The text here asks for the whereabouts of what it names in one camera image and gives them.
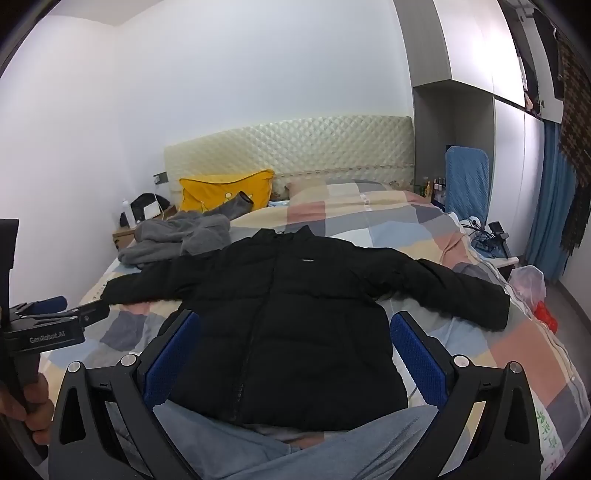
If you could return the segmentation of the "person's left hand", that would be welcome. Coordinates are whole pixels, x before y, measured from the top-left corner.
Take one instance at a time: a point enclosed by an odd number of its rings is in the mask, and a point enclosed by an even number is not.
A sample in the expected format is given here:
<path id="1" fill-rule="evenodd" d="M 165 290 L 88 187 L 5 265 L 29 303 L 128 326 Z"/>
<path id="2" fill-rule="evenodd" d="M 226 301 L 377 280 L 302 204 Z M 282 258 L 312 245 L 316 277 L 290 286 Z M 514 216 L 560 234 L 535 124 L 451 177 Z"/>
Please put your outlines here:
<path id="1" fill-rule="evenodd" d="M 15 400 L 4 386 L 1 386 L 1 414 L 23 422 L 32 432 L 36 444 L 48 445 L 50 443 L 54 404 L 49 398 L 49 385 L 46 377 L 39 373 L 37 381 L 26 385 L 23 388 L 23 393 L 28 410 Z"/>

